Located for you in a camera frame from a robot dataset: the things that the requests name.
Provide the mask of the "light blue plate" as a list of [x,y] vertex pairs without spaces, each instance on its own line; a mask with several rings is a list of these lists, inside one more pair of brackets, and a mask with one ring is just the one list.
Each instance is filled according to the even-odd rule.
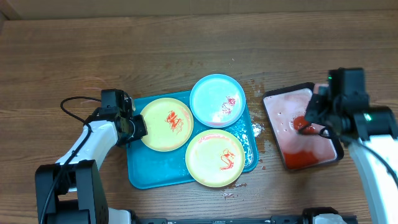
[[190,93],[194,117],[211,128],[225,128],[237,122],[245,107],[242,86],[227,75],[207,75],[196,82]]

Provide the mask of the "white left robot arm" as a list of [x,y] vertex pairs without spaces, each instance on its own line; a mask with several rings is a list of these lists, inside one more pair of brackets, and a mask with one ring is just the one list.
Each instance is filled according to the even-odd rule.
[[99,169],[112,147],[147,135],[144,118],[92,121],[72,148],[35,172],[39,223],[138,223],[130,210],[108,206]]

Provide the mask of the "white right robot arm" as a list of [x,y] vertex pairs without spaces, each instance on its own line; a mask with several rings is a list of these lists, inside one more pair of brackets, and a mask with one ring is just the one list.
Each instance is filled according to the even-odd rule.
[[397,223],[397,122],[386,106],[372,107],[363,90],[316,85],[305,119],[340,140],[358,169],[373,223]]

